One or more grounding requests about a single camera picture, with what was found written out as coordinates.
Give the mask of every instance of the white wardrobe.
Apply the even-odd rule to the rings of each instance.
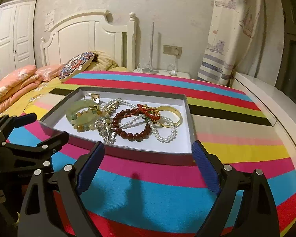
[[[36,0],[14,0],[0,6],[0,79],[35,65],[33,21]]]

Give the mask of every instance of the pink pillow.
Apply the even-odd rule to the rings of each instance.
[[[51,66],[44,66],[39,68],[36,71],[36,74],[39,74],[43,76],[42,81],[43,82],[49,82],[53,78],[57,77],[59,74],[59,71],[64,67],[65,64],[56,64]]]
[[[0,100],[13,87],[28,79],[36,72],[35,65],[27,65],[16,69],[0,80]]]

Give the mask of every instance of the striped bedspread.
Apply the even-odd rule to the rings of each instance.
[[[38,118],[79,86],[115,87],[185,94],[197,138],[209,153],[237,170],[260,168],[271,187],[283,236],[296,220],[296,171],[282,141],[258,107],[243,92],[176,77],[128,72],[83,72],[44,95],[25,112]],[[36,146],[48,138],[38,122],[13,130],[12,143]],[[57,171],[87,150],[66,144],[52,156]],[[239,191],[225,232],[240,207]],[[192,237],[216,196],[197,166],[169,166],[106,155],[82,201],[104,237]],[[66,230],[73,233],[61,202]]]

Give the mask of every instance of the power outlet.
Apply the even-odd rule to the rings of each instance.
[[[162,53],[180,57],[182,54],[182,47],[172,46],[172,45],[164,45]]]

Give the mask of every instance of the pink quilt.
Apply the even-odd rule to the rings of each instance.
[[[27,65],[13,71],[0,81],[0,113],[40,85],[42,76],[35,72],[36,66]]]

